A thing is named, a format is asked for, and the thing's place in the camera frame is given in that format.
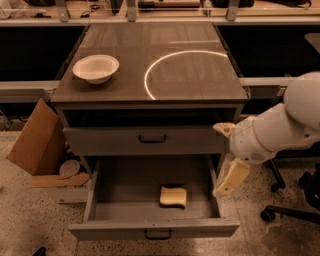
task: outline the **gray cabinet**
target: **gray cabinet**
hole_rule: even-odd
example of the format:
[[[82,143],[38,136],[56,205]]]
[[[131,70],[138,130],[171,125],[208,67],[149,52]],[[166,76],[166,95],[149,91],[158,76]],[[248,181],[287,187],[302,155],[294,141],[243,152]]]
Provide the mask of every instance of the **gray cabinet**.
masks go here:
[[[146,70],[168,51],[187,56],[168,59],[146,90]],[[72,75],[95,53],[120,62],[98,86]],[[231,236],[239,222],[212,195],[228,142],[212,125],[237,120],[246,100],[209,22],[91,25],[52,99],[92,176],[84,221],[70,231],[79,240]],[[161,187],[173,185],[186,189],[185,208],[160,205]]]

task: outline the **countertop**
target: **countertop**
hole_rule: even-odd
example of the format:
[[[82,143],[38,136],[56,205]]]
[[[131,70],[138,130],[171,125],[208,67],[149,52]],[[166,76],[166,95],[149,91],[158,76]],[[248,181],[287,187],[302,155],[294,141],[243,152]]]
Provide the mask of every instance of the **countertop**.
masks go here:
[[[76,61],[92,54],[118,59],[111,80],[75,77]],[[244,89],[210,22],[92,24],[53,103],[244,102]]]

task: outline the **yellow sponge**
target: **yellow sponge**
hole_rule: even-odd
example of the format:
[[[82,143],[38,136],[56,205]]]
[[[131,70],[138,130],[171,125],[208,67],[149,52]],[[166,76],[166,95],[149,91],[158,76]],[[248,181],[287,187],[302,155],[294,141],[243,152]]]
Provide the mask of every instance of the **yellow sponge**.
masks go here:
[[[165,206],[187,205],[187,191],[184,188],[161,187],[160,204]]]

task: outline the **floor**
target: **floor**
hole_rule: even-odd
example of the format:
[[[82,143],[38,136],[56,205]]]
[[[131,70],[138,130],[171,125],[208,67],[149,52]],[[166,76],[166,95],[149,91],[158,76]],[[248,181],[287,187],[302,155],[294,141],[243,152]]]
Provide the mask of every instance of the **floor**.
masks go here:
[[[314,171],[313,161],[279,161],[287,188],[277,193],[270,191],[274,180],[268,167],[253,167],[245,182],[221,200],[224,215],[241,223],[230,238],[79,242],[68,225],[81,222],[85,205],[54,203],[41,189],[30,189],[30,175],[6,159],[19,134],[0,132],[0,255],[28,256],[40,247],[49,256],[320,255],[320,225],[278,214],[267,224],[259,216],[268,204],[315,212],[297,185],[304,171]]]

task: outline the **ceramic bowl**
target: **ceramic bowl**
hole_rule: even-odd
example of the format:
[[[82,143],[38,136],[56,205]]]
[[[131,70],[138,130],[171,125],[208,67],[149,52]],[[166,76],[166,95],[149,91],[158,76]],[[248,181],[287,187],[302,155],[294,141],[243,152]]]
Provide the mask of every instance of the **ceramic bowl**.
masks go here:
[[[91,84],[107,82],[119,68],[119,62],[109,55],[91,55],[73,66],[73,73]]]

